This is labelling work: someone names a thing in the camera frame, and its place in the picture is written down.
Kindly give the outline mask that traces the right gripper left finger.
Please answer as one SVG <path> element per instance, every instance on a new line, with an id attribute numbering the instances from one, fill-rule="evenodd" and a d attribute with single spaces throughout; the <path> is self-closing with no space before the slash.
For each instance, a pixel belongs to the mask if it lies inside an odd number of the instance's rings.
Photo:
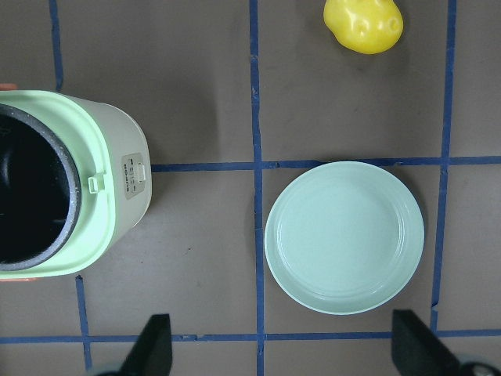
<path id="1" fill-rule="evenodd" d="M 152 315 L 117 375 L 168 376 L 172 368 L 170 315 Z"/>

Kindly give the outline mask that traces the green plate near right arm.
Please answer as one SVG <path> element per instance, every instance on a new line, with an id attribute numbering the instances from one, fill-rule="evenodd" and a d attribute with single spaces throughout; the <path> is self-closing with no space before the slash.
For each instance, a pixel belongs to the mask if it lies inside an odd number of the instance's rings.
<path id="1" fill-rule="evenodd" d="M 276 283 L 295 302 L 351 315 L 405 288 L 424 238 L 420 207 L 400 179 L 371 164 L 339 161 L 301 174 L 282 191 L 264 247 Z"/>

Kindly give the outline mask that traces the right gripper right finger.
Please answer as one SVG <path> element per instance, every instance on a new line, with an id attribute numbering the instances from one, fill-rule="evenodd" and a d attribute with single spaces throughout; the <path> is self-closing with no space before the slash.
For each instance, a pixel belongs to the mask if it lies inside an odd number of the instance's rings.
<path id="1" fill-rule="evenodd" d="M 392 313 L 391 358 L 400 375 L 468 375 L 468 369 L 410 309 Z"/>

